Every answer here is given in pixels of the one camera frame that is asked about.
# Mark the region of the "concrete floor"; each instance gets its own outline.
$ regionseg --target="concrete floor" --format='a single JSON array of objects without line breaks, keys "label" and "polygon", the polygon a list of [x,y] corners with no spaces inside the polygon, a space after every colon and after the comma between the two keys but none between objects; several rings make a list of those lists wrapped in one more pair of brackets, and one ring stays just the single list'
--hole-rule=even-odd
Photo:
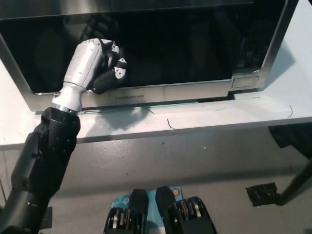
[{"label": "concrete floor", "polygon": [[[0,155],[7,194],[18,155]],[[219,234],[312,234],[312,189],[283,207],[252,207],[245,190],[274,181],[281,192],[306,163],[294,148],[279,149],[267,128],[78,145],[45,233],[102,233],[115,197],[173,185],[202,198]]]}]

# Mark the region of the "white countertop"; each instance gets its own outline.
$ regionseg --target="white countertop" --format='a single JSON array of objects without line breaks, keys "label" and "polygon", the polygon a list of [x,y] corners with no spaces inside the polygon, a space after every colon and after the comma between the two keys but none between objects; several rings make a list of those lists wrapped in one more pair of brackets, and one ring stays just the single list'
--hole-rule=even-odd
[{"label": "white countertop", "polygon": [[[312,121],[311,23],[312,6],[300,0],[264,91],[229,101],[82,114],[78,142]],[[20,148],[40,116],[29,110],[1,60],[0,78],[0,150]]]}]

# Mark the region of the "black tripod leg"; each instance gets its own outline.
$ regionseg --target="black tripod leg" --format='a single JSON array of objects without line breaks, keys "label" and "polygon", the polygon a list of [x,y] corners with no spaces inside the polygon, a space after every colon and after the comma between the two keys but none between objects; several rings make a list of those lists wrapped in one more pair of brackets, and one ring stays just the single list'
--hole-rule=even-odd
[{"label": "black tripod leg", "polygon": [[312,177],[312,159],[310,159],[308,165],[303,169],[302,172],[297,174],[294,179],[292,179],[289,186],[280,195],[279,199],[276,201],[276,205],[283,206],[289,202],[295,193],[301,188],[301,186],[307,182]]}]

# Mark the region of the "robotic arm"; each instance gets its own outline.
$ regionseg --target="robotic arm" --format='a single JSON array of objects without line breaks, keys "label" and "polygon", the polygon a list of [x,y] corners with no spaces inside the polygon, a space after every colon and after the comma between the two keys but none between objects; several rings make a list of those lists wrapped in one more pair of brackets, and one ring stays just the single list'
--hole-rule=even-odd
[{"label": "robotic arm", "polygon": [[115,87],[126,76],[126,68],[122,50],[113,41],[90,39],[77,46],[63,88],[28,135],[14,167],[12,191],[0,217],[0,234],[39,232],[77,143],[82,94],[88,90],[102,94]]}]

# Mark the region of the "microwave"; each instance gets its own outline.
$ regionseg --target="microwave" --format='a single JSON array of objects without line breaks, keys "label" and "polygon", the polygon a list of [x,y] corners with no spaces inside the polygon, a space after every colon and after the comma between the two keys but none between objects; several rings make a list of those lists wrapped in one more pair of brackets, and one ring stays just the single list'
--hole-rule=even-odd
[{"label": "microwave", "polygon": [[178,103],[262,88],[298,0],[0,0],[0,59],[32,111],[62,88],[76,46],[114,40],[128,62],[84,109]]}]

